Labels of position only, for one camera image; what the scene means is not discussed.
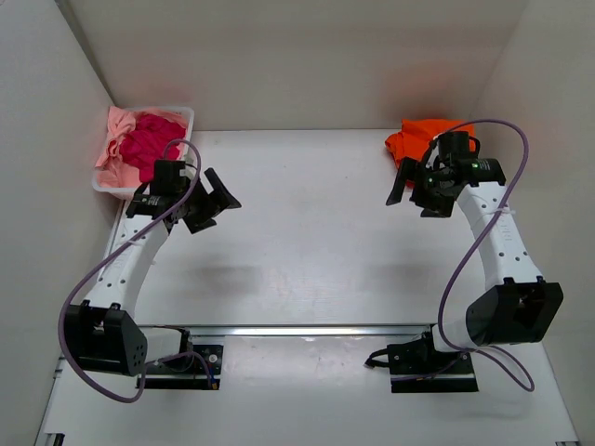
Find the magenta t shirt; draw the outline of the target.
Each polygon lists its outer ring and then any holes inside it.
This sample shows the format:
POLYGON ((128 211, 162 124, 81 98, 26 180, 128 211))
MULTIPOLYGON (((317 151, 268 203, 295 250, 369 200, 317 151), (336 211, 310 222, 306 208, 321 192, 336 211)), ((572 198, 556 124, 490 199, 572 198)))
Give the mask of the magenta t shirt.
POLYGON ((117 153, 120 186, 132 188, 153 178, 154 162, 164 158, 165 146, 186 136, 188 123, 179 114, 136 112, 135 127, 124 135, 117 153))

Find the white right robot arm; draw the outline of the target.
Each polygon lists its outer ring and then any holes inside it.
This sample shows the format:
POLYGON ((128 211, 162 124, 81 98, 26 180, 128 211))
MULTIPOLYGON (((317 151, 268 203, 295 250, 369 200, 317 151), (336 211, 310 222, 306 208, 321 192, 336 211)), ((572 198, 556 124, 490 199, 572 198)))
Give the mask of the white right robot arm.
POLYGON ((428 372, 440 371, 450 352, 541 341, 563 300, 561 286, 544 279, 524 246, 499 161, 480 157, 479 149, 464 131, 439 135, 420 160, 401 160, 387 200, 399 203, 411 184, 410 200, 423 217, 448 218, 459 208, 474 237, 464 257, 479 255, 483 265, 484 293, 457 320, 440 318, 417 348, 417 363, 428 372))

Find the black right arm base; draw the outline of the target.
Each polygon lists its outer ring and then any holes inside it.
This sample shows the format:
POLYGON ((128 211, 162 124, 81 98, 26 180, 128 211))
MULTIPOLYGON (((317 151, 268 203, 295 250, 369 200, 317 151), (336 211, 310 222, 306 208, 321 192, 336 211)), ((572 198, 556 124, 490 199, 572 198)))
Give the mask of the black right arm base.
POLYGON ((364 367, 383 370, 393 394, 475 393, 479 390, 467 353, 440 352, 430 325, 371 325, 366 335, 386 336, 387 345, 369 354, 364 367))

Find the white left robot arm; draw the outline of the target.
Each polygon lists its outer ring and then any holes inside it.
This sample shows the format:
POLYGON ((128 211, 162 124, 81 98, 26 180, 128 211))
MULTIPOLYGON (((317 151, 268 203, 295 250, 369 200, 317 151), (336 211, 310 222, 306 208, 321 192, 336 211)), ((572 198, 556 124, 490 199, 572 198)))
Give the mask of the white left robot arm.
POLYGON ((83 370, 135 376, 163 358, 175 370, 189 367, 194 346, 180 329, 140 329, 134 321, 139 292, 152 262, 175 225, 190 233, 215 226, 221 212, 240 207, 213 168, 190 175, 182 161, 159 160, 153 179, 128 201, 116 232, 116 258, 95 273, 83 301, 67 307, 62 339, 83 370))

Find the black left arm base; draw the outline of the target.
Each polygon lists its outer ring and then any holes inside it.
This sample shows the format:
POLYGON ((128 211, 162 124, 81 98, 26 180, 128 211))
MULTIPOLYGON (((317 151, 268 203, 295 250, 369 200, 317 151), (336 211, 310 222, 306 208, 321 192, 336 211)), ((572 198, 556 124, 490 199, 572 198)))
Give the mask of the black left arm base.
POLYGON ((219 390, 224 359, 223 340, 192 334, 187 328, 167 326, 167 329, 180 332, 180 349, 193 350, 205 364, 196 356, 154 362, 146 372, 144 388, 146 390, 219 390))

